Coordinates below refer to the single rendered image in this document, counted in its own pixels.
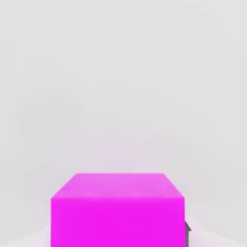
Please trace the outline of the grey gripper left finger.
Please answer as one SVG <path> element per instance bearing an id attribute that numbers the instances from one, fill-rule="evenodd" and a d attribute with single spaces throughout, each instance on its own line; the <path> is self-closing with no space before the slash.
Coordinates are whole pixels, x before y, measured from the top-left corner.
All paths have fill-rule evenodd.
<path id="1" fill-rule="evenodd" d="M 11 243 L 11 247 L 51 247 L 51 225 Z"/>

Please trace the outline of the small magenta cube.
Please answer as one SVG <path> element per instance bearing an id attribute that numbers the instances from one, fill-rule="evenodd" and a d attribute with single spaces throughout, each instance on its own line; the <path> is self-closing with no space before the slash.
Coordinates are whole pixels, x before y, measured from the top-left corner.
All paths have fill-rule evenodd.
<path id="1" fill-rule="evenodd" d="M 185 199 L 161 173 L 76 174 L 51 198 L 51 247 L 185 247 Z"/>

